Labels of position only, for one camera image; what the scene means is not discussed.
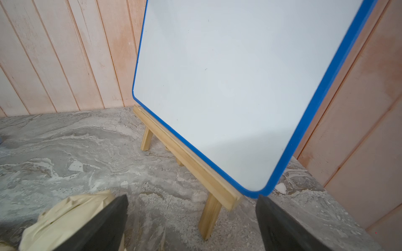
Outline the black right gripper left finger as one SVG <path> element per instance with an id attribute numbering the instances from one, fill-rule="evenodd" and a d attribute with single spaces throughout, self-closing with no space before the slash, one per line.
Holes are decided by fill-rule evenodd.
<path id="1" fill-rule="evenodd" d="M 115 198 L 56 251 L 124 251 L 128 198 Z"/>

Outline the plain cream umbrella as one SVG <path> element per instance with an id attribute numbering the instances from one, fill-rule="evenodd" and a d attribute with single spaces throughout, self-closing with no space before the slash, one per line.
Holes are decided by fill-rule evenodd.
<path id="1" fill-rule="evenodd" d="M 23 231 L 19 251 L 56 251 L 115 198 L 111 191 L 68 197 L 42 213 Z"/>

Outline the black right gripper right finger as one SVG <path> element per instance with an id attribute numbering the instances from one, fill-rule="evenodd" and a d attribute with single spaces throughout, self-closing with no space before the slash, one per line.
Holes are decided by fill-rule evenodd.
<path id="1" fill-rule="evenodd" d="M 268 197 L 260 195 L 256 217 L 267 251 L 329 251 L 330 248 L 309 233 L 296 219 Z"/>

